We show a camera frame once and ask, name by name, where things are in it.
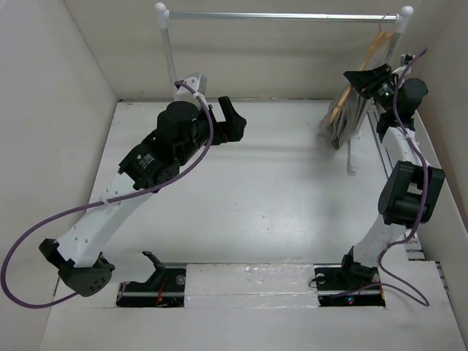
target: purple cable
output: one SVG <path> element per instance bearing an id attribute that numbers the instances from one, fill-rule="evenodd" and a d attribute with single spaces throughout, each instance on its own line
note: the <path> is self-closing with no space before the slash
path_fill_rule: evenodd
<path id="1" fill-rule="evenodd" d="M 400 118 L 400 116 L 398 114 L 398 109 L 397 109 L 397 106 L 396 106 L 397 98 L 398 98 L 398 90 L 400 89 L 400 87 L 401 87 L 401 85 L 403 83 L 404 77 L 406 76 L 406 74 L 408 73 L 408 71 L 410 70 L 412 65 L 415 64 L 415 62 L 422 55 L 424 55 L 426 52 L 427 52 L 427 48 L 424 48 L 419 53 L 417 53 L 415 55 L 413 60 L 411 60 L 411 62 L 407 65 L 407 67 L 402 72 L 400 78 L 398 79 L 398 82 L 396 83 L 395 92 L 393 93 L 393 106 L 392 106 L 393 112 L 395 114 L 396 121 L 398 122 L 403 134 L 405 134 L 405 135 L 408 135 L 408 131 L 405 128 L 403 122 L 401 121 L 401 118 Z M 426 204 L 427 191 L 428 191 L 428 186 L 429 186 L 428 166 L 427 166 L 427 163 L 426 163 L 426 159 L 424 158 L 423 154 L 418 150 L 418 148 L 415 146 L 415 144 L 410 139 L 407 139 L 407 142 L 408 142 L 410 148 L 413 150 L 413 152 L 419 157 L 419 159 L 421 161 L 421 165 L 423 167 L 423 192 L 421 193 L 421 203 L 420 203 L 420 207 L 419 207 L 419 210 L 418 210 L 418 214 L 416 215 L 415 223 L 413 225 L 413 228 L 411 229 L 411 232 L 409 232 L 409 235 L 405 239 L 402 239 L 400 241 L 394 241 L 393 243 L 388 244 L 387 247 L 382 252 L 380 252 L 379 257 L 377 259 L 377 262 L 378 262 L 378 265 L 379 265 L 379 267 L 380 267 L 380 269 L 382 271 L 386 272 L 387 275 L 389 275 L 392 278 L 398 280 L 399 282 L 407 285 L 409 288 L 411 288 L 413 291 L 415 291 L 415 293 L 417 293 L 422 298 L 422 300 L 419 300 L 418 298 L 412 296 L 411 294 L 409 294 L 408 292 L 402 290 L 401 288 L 396 287 L 395 285 L 387 284 L 387 283 L 381 283 L 381 282 L 369 284 L 369 285 L 366 285 L 365 287 L 361 287 L 361 288 L 353 290 L 353 291 L 346 291 L 346 292 L 343 292 L 343 293 L 341 292 L 339 294 L 333 295 L 333 297 L 339 298 L 341 296 L 357 294 L 357 293 L 360 293 L 363 290 L 369 289 L 370 287 L 391 287 L 392 289 L 398 290 L 400 293 L 405 294 L 409 298 L 413 299 L 414 301 L 420 303 L 421 305 L 423 305 L 425 307 L 430 306 L 428 299 L 424 296 L 424 294 L 420 290 L 418 290 L 415 286 L 413 286 L 412 284 L 410 284 L 406 280 L 404 280 L 404 279 L 400 278 L 399 276 L 389 272 L 382 265 L 382 259 L 385 256 L 385 253 L 389 250 L 389 248 L 391 248 L 391 247 L 393 247 L 395 245 L 405 244 L 405 243 L 407 243 L 408 241 L 410 241 L 411 239 L 413 239 L 415 237 L 416 230 L 418 230 L 419 224 L 421 223 L 421 219 L 423 218 L 423 215 L 424 215 L 424 207 L 425 207 L 425 204 Z"/>
<path id="2" fill-rule="evenodd" d="M 174 82 L 174 85 L 175 86 L 182 86 L 192 94 L 197 93 L 192 87 L 188 86 L 184 82 L 181 82 L 181 81 Z M 210 149 L 211 144 L 213 142 L 214 126 L 213 126 L 213 121 L 211 120 L 211 115 L 210 115 L 210 111 L 208 109 L 207 104 L 205 103 L 205 101 L 200 96 L 196 96 L 196 98 L 197 98 L 198 102 L 200 103 L 200 106 L 202 107 L 203 112 L 206 114 L 206 118 L 208 119 L 209 132 L 210 132 L 209 137 L 208 137 L 208 141 L 206 142 L 206 145 L 205 145 L 205 148 L 203 149 L 203 151 L 199 155 L 199 157 L 195 161 L 193 161 L 193 163 L 191 163 L 191 165 L 188 166 L 182 173 L 179 173 L 178 175 L 176 175 L 174 178 L 170 179 L 169 181 L 166 181 L 166 182 L 164 182 L 162 184 L 158 184 L 158 185 L 153 186 L 153 187 L 151 187 L 149 189 L 145 189 L 145 190 L 142 190 L 142 191 L 139 191 L 139 192 L 134 192 L 134 193 L 128 194 L 128 195 L 122 195 L 122 196 L 110 198 L 110 199 L 107 200 L 109 203 L 115 203 L 115 202 L 118 202 L 118 201 L 124 201 L 124 200 L 128 200 L 128 199 L 132 199 L 133 197 L 138 197 L 138 196 L 141 196 L 141 195 L 144 195 L 144 194 L 148 194 L 149 192 L 155 192 L 155 191 L 160 190 L 160 189 L 162 189 L 162 188 L 164 188 L 164 187 L 166 187 L 168 185 L 171 185 L 172 183 L 178 181 L 179 179 L 181 179 L 184 176 L 186 176 L 187 174 L 189 174 L 195 167 L 197 167 L 197 165 L 202 161 L 202 159 L 205 158 L 205 156 L 208 153 L 208 150 Z M 12 245 L 12 247 L 8 251 L 8 253 L 5 256 L 5 259 L 4 259 L 4 261 L 3 261 L 2 265 L 1 265 L 0 285 L 1 285 L 1 289 L 3 290 L 4 294 L 11 301 L 16 303 L 17 305 L 25 307 L 27 309 L 46 309 L 48 307 L 58 305 L 59 303 L 62 303 L 64 301 L 69 300 L 70 298 L 73 298 L 76 295 L 78 295 L 77 293 L 73 293 L 73 294 L 70 294 L 68 296 L 65 296 L 64 298 L 60 298 L 60 299 L 58 299 L 56 301 L 52 301 L 52 302 L 49 302 L 49 303 L 43 303 L 43 304 L 40 304 L 40 305 L 24 302 L 24 301 L 20 300 L 19 298 L 17 298 L 16 296 L 14 296 L 13 293 L 8 288 L 7 268 L 8 268 L 10 260 L 12 259 L 12 256 L 15 253 L 16 249 L 34 231 L 36 231 L 37 229 L 41 228 L 42 226 L 44 226 L 44 225 L 46 225 L 48 223 L 51 223 L 51 222 L 53 222 L 53 221 L 55 221 L 57 219 L 60 219 L 61 217 L 68 216 L 69 214 L 74 214 L 76 212 L 88 210 L 90 208 L 95 208 L 95 207 L 98 207 L 98 206 L 101 206 L 101 205 L 104 205 L 104 203 L 102 201 L 97 201 L 95 203 L 89 203 L 87 205 L 82 205 L 82 206 L 78 206 L 78 207 L 75 207 L 75 208 L 71 208 L 71 209 L 63 211 L 63 212 L 61 212 L 59 214 L 56 214 L 56 215 L 54 215 L 52 217 L 44 219 L 43 221 L 41 221 L 41 222 L 35 224 L 34 226 L 32 226 L 31 228 L 29 228 L 24 234 L 22 234 L 22 236 L 20 236 L 19 239 Z"/>

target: purple hose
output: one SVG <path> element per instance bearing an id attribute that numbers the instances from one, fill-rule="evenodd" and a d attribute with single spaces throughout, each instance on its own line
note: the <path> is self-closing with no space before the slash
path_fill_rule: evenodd
<path id="1" fill-rule="evenodd" d="M 191 88 L 190 86 L 188 86 L 184 82 L 180 82 L 180 81 L 175 82 L 174 85 L 183 86 L 185 89 L 190 91 L 190 93 L 192 93 L 192 94 L 196 93 L 196 91 L 193 88 Z M 195 167 L 197 167 L 197 165 L 202 161 L 202 159 L 205 158 L 205 156 L 208 153 L 208 150 L 210 149 L 211 144 L 213 142 L 214 127 L 213 127 L 213 121 L 211 120 L 210 111 L 209 111 L 208 106 L 206 105 L 205 101 L 200 96 L 197 96 L 197 100 L 200 103 L 200 106 L 202 107 L 203 112 L 206 114 L 206 118 L 208 119 L 209 131 L 210 131 L 208 141 L 206 142 L 205 148 L 203 149 L 203 151 L 199 155 L 199 157 L 195 161 L 193 161 L 193 163 L 191 163 L 191 165 L 188 166 L 182 173 L 179 173 L 178 175 L 176 175 L 174 178 L 170 179 L 169 181 L 166 181 L 166 182 L 164 182 L 162 184 L 158 184 L 158 185 L 153 186 L 153 187 L 151 187 L 149 189 L 142 190 L 140 192 L 134 192 L 134 193 L 128 194 L 128 195 L 113 197 L 113 198 L 107 200 L 109 203 L 115 203 L 115 202 L 118 202 L 118 201 L 124 201 L 124 200 L 128 200 L 128 199 L 132 199 L 133 197 L 138 197 L 138 196 L 141 196 L 141 195 L 144 195 L 144 194 L 148 194 L 149 192 L 155 192 L 155 191 L 160 190 L 160 189 L 162 189 L 162 188 L 164 188 L 164 187 L 166 187 L 168 185 L 171 185 L 175 181 L 178 181 L 179 179 L 181 179 L 184 176 L 186 176 L 187 174 L 189 174 Z M 101 206 L 101 205 L 104 205 L 104 203 L 102 201 L 97 201 L 95 203 L 89 203 L 87 205 L 82 205 L 82 206 L 78 206 L 78 207 L 75 207 L 75 208 L 71 208 L 71 209 L 63 211 L 63 212 L 61 212 L 59 214 L 56 214 L 56 215 L 54 215 L 52 217 L 44 219 L 43 221 L 41 221 L 41 222 L 37 223 L 36 225 L 32 226 L 31 228 L 29 228 L 24 234 L 22 234 L 22 236 L 20 236 L 19 239 L 12 245 L 12 247 L 8 251 L 8 253 L 5 256 L 5 259 L 4 259 L 4 261 L 3 261 L 2 265 L 1 265 L 0 285 L 1 285 L 1 289 L 3 290 L 5 295 L 11 301 L 16 303 L 17 305 L 20 305 L 20 306 L 25 307 L 27 309 L 46 309 L 48 307 L 58 305 L 59 303 L 64 302 L 64 301 L 78 295 L 77 293 L 73 293 L 73 294 L 65 296 L 64 298 L 61 298 L 59 300 L 52 301 L 52 302 L 49 302 L 49 303 L 43 303 L 43 304 L 40 304 L 40 305 L 35 305 L 35 304 L 32 304 L 32 303 L 24 302 L 24 301 L 20 300 L 19 298 L 17 298 L 16 296 L 14 296 L 12 294 L 12 292 L 10 291 L 10 289 L 8 288 L 7 268 L 8 268 L 10 260 L 12 259 L 12 256 L 15 253 L 16 249 L 34 231 L 36 231 L 37 229 L 41 228 L 42 226 L 44 226 L 44 225 L 46 225 L 48 223 L 51 223 L 51 222 L 53 222 L 53 221 L 55 221 L 57 219 L 60 219 L 61 217 L 68 216 L 69 214 L 74 214 L 76 212 L 88 210 L 90 208 L 98 207 L 98 206 Z"/>
<path id="2" fill-rule="evenodd" d="M 398 122 L 402 132 L 407 135 L 408 134 L 408 131 L 407 129 L 405 128 L 405 126 L 403 125 L 403 122 L 401 121 L 401 118 L 398 114 L 398 109 L 397 109 L 397 106 L 396 106 L 396 103 L 397 103 L 397 98 L 398 98 L 398 90 L 400 89 L 402 83 L 403 83 L 403 80 L 404 80 L 404 77 L 406 76 L 406 74 L 408 73 L 408 71 L 410 70 L 410 68 L 412 67 L 413 64 L 415 64 L 415 62 L 422 56 L 424 55 L 425 53 L 427 52 L 427 48 L 424 48 L 422 49 L 419 53 L 417 53 L 414 57 L 413 60 L 411 60 L 411 62 L 407 65 L 407 67 L 404 69 L 404 71 L 402 72 L 400 78 L 398 79 L 398 82 L 396 84 L 396 87 L 395 87 L 395 92 L 393 93 L 393 112 L 395 113 L 395 118 L 396 118 L 396 121 Z M 411 229 L 411 232 L 409 233 L 409 235 L 407 236 L 407 238 L 403 239 L 403 240 L 400 240 L 400 241 L 394 241 L 393 243 L 390 243 L 387 245 L 387 247 L 385 248 L 385 250 L 383 250 L 382 252 L 380 252 L 380 255 L 378 257 L 378 265 L 380 267 L 380 269 L 384 272 L 386 272 L 387 275 L 391 276 L 392 278 L 398 280 L 399 282 L 407 285 L 409 288 L 411 288 L 413 291 L 415 291 L 421 298 L 422 300 L 419 300 L 418 298 L 415 298 L 414 296 L 410 295 L 408 292 L 400 289 L 399 287 L 396 287 L 395 285 L 392 285 L 392 284 L 387 284 L 387 283 L 373 283 L 373 284 L 369 284 L 369 285 L 366 285 L 365 287 L 361 287 L 359 289 L 356 289 L 356 290 L 353 290 L 353 291 L 346 291 L 346 292 L 343 292 L 343 293 L 339 293 L 339 294 L 336 294 L 336 295 L 333 295 L 334 297 L 341 297 L 341 296 L 346 296 L 346 295 L 350 295 L 350 294 L 357 294 L 357 293 L 360 293 L 361 291 L 363 290 L 366 290 L 366 289 L 369 289 L 370 287 L 391 287 L 395 290 L 398 290 L 400 293 L 402 294 L 405 294 L 406 296 L 408 296 L 409 298 L 413 299 L 414 301 L 420 303 L 421 305 L 425 306 L 425 307 L 429 307 L 429 301 L 428 299 L 424 296 L 424 294 L 419 291 L 415 286 L 411 285 L 409 282 L 407 282 L 406 280 L 400 278 L 399 276 L 389 272 L 385 267 L 383 267 L 382 265 L 382 259 L 383 257 L 385 256 L 385 253 L 389 250 L 389 248 L 395 246 L 395 245 L 400 245 L 400 244 L 405 244 L 407 243 L 408 241 L 410 241 L 411 239 L 413 239 L 416 235 L 416 230 L 418 230 L 418 227 L 419 227 L 419 224 L 421 223 L 421 219 L 423 218 L 423 215 L 424 215 L 424 207 L 425 207 L 425 204 L 426 204 L 426 198 L 427 198 L 427 189 L 428 189 L 428 186 L 429 186 L 429 172 L 428 172 L 428 167 L 427 167 L 427 163 L 426 163 L 426 159 L 424 159 L 424 156 L 423 154 L 418 150 L 418 148 L 416 148 L 415 144 L 410 140 L 410 139 L 407 139 L 407 142 L 410 146 L 410 148 L 413 150 L 413 152 L 418 155 L 420 161 L 421 161 L 421 165 L 423 166 L 423 192 L 421 193 L 421 203 L 420 203 L 420 207 L 419 207 L 419 210 L 418 210 L 418 214 L 416 216 L 416 220 L 415 220 L 415 223 L 413 225 L 413 228 Z"/>

